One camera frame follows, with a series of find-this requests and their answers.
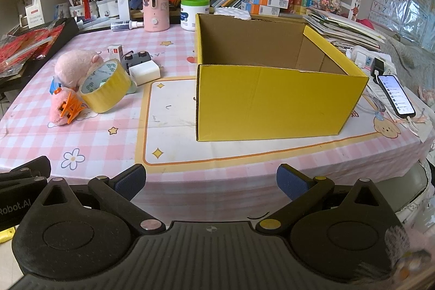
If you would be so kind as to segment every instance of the floor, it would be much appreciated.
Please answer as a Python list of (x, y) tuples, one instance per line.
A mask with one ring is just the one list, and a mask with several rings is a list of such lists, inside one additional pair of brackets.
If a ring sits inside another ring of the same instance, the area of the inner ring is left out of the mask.
[(0, 290), (8, 289), (22, 276), (12, 254), (12, 240), (0, 244)]

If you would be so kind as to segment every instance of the plush pig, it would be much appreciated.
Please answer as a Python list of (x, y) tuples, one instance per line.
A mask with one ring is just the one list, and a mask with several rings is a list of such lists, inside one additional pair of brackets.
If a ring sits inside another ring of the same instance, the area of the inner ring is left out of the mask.
[(101, 56), (90, 50), (72, 50), (62, 54), (54, 66), (54, 72), (62, 86), (77, 90), (88, 74), (103, 63)]

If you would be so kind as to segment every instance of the small white box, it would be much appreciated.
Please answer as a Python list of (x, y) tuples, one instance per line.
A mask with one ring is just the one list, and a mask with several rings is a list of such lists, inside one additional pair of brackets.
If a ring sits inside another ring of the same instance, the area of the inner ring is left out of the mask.
[(267, 5), (242, 2), (241, 9), (247, 10), (250, 14), (279, 16), (279, 8), (268, 7)]
[(267, 5), (268, 7), (277, 7), (287, 9), (288, 0), (249, 0), (251, 4)]
[(39, 2), (26, 7), (26, 17), (29, 24), (29, 29), (44, 24), (44, 17)]

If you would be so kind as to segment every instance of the black charger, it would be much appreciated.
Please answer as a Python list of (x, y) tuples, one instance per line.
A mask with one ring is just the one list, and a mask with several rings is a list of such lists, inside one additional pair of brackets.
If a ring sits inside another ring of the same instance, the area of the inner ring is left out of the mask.
[(371, 68), (370, 74), (373, 77), (373, 81), (376, 84), (379, 85), (378, 76), (384, 74), (384, 71), (385, 71), (384, 62), (378, 58), (375, 58), (375, 62), (373, 63), (373, 67)]

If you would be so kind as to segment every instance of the pen holder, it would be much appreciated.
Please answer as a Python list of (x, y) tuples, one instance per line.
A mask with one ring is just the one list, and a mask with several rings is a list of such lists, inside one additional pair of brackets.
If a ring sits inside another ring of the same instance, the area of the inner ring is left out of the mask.
[(100, 12), (101, 17), (112, 17), (112, 16), (118, 16), (119, 10), (118, 10), (118, 0), (103, 0), (98, 1), (98, 10)]
[[(89, 3), (89, 9), (91, 10), (91, 16), (95, 15), (98, 18), (97, 2)], [(76, 16), (84, 16), (84, 5), (77, 5), (76, 7), (70, 7), (70, 14), (73, 18)]]

